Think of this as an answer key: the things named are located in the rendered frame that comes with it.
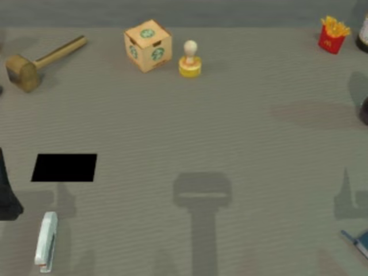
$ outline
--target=wooden mallet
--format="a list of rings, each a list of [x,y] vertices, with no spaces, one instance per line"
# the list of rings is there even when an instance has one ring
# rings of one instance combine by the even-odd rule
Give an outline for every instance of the wooden mallet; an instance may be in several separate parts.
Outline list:
[[[87,38],[85,38],[85,36],[77,37],[34,62],[22,57],[21,55],[11,56],[5,63],[9,80],[24,92],[31,92],[41,83],[37,70],[69,55],[84,46],[86,43]]]

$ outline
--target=red fries container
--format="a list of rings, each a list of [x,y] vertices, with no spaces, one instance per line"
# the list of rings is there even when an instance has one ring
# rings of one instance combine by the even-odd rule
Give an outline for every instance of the red fries container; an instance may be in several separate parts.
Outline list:
[[[331,37],[326,32],[326,27],[322,26],[322,32],[318,45],[330,53],[339,53],[341,46],[345,40],[345,36]]]

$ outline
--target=gray floor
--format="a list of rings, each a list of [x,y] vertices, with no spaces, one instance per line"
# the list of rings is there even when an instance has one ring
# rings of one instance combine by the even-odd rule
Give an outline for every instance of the gray floor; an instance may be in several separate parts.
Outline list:
[[[81,33],[90,42],[31,94],[0,68],[0,142],[25,207],[0,223],[0,275],[39,274],[37,231],[56,210],[51,275],[366,276],[338,233],[367,228],[355,116],[367,55],[352,37],[326,53],[319,28],[170,30],[174,58],[148,74],[127,60],[120,28],[6,30],[1,62]],[[204,61],[197,79],[178,74],[188,38]],[[98,153],[95,182],[30,183],[51,152]],[[186,198],[207,191],[223,197]]]
[[[326,14],[359,28],[367,0],[1,0],[0,26],[319,26]]]

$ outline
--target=wooden handle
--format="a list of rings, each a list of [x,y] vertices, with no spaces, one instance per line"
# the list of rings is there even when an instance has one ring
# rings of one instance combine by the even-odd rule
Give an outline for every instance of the wooden handle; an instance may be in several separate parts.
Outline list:
[[[53,52],[49,53],[48,55],[37,59],[33,64],[36,66],[37,69],[41,69],[50,63],[53,63],[70,53],[78,50],[80,47],[86,45],[87,38],[85,36],[79,36],[76,39],[70,41],[69,43],[61,46],[60,48],[54,50]]]

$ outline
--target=gray wall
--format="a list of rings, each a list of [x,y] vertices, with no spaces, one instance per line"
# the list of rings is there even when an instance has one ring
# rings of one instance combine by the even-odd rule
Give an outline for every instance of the gray wall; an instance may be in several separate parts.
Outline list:
[[[319,26],[326,14],[358,28],[368,0],[1,0],[0,26]]]

